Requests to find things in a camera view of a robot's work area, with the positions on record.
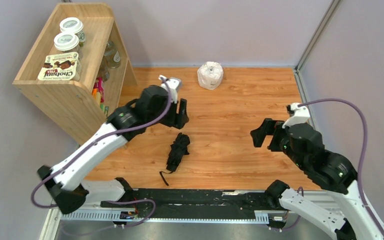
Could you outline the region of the black folding umbrella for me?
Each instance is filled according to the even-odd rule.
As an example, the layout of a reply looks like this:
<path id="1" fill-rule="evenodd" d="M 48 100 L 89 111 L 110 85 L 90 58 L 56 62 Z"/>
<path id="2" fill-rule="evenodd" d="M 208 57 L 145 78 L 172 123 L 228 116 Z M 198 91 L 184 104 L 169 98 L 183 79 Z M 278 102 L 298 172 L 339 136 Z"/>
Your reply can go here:
<path id="1" fill-rule="evenodd" d="M 188 145 L 191 143 L 190 137 L 187 134 L 178 133 L 173 143 L 170 145 L 170 152 L 166 161 L 166 170 L 160 171 L 159 174 L 166 186 L 169 186 L 169 183 L 165 179 L 163 174 L 172 174 L 179 167 L 182 162 L 183 156 L 189 155 Z"/>

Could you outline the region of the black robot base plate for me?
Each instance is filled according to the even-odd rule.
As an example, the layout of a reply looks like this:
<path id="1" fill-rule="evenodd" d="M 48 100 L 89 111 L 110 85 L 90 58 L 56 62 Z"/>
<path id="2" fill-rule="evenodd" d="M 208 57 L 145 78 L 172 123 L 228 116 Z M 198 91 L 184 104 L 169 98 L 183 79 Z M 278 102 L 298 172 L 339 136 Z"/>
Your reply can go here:
<path id="1" fill-rule="evenodd" d="M 212 190 L 137 188 L 129 190 L 121 202 L 146 199 L 136 203 L 140 217 L 145 217 L 156 203 L 152 218 L 199 220 L 251 220 L 255 211 L 285 213 L 263 190 Z"/>

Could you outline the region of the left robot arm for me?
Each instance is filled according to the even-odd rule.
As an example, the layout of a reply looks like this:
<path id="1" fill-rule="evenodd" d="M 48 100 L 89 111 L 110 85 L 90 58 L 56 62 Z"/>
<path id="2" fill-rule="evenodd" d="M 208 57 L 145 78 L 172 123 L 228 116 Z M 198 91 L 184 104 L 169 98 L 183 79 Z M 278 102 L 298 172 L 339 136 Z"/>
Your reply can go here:
<path id="1" fill-rule="evenodd" d="M 37 170 L 39 186 L 45 186 L 54 204 L 70 214 L 84 204 L 119 201 L 126 186 L 117 178 L 111 181 L 86 181 L 85 177 L 108 155 L 156 124 L 182 129 L 189 121 L 187 101 L 178 98 L 181 80 L 168 78 L 160 85 L 144 88 L 139 98 L 118 107 L 97 132 L 69 157 Z"/>

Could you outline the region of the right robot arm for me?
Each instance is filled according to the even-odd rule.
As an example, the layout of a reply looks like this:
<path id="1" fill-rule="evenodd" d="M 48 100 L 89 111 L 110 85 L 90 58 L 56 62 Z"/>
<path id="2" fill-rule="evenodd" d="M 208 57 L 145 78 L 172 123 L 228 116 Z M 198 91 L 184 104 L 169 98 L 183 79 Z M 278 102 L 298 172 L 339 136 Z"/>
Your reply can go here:
<path id="1" fill-rule="evenodd" d="M 327 150 L 322 134 L 308 123 L 282 125 L 283 121 L 265 118 L 260 127 L 250 132 L 254 147 L 260 148 L 266 136 L 272 136 L 268 150 L 288 156 L 332 197 L 343 216 L 316 205 L 278 179 L 265 191 L 268 202 L 297 213 L 333 240 L 383 240 L 359 196 L 358 173 L 352 163 L 345 156 Z"/>

